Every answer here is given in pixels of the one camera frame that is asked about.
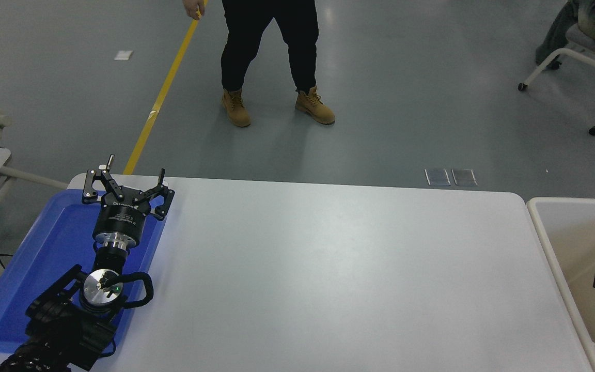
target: hand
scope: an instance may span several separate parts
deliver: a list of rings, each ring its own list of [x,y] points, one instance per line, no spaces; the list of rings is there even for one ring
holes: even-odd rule
[[[206,6],[203,4],[203,0],[182,0],[182,4],[188,17],[192,17],[194,21],[198,21],[202,15],[206,14]]]

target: white bin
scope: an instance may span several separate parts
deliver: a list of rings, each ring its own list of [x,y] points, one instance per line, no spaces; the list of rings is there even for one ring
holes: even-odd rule
[[[595,370],[595,199],[533,198],[527,208]]]

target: tan boot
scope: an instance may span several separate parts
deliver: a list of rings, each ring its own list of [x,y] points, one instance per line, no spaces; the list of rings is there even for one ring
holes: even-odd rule
[[[335,114],[321,102],[321,96],[316,94],[316,87],[309,89],[308,94],[302,91],[298,92],[295,108],[311,115],[321,124],[329,125],[335,122]]]
[[[222,106],[226,109],[229,120],[236,127],[248,127],[252,122],[249,118],[249,113],[243,104],[243,90],[229,92],[224,89],[222,95]]]

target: yellow floor line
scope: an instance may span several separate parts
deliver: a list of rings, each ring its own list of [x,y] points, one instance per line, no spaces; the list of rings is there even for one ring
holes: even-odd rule
[[[182,62],[182,58],[185,55],[185,51],[187,50],[188,45],[190,45],[190,41],[192,40],[192,35],[194,35],[194,31],[196,30],[197,24],[198,21],[192,21],[189,30],[187,30],[185,39],[182,41],[182,44],[180,45],[178,54],[176,54],[173,64],[169,69],[167,78],[165,78],[165,82],[163,83],[162,88],[160,89],[160,93],[158,94],[158,99],[155,100],[153,109],[151,110],[151,113],[148,115],[146,125],[144,125],[144,129],[142,129],[142,133],[139,135],[139,139],[137,139],[137,144],[135,144],[134,150],[132,150],[132,154],[128,159],[128,164],[123,170],[123,174],[132,174],[132,172],[134,172],[134,168],[137,167],[139,156],[141,156],[142,151],[144,151],[144,146],[146,146],[146,140],[148,140],[148,136],[151,134],[151,129],[153,129],[153,125],[155,124],[155,119],[158,117],[158,113],[160,112],[160,108],[162,108],[162,103],[165,101],[165,97],[167,97],[169,88],[171,87],[173,79],[176,76],[176,72],[178,71],[178,67],[180,67],[180,62]]]

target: gray chair seat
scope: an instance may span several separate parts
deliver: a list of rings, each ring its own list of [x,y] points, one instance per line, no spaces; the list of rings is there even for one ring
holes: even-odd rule
[[[566,31],[566,39],[595,53],[595,40],[583,33],[576,24]]]

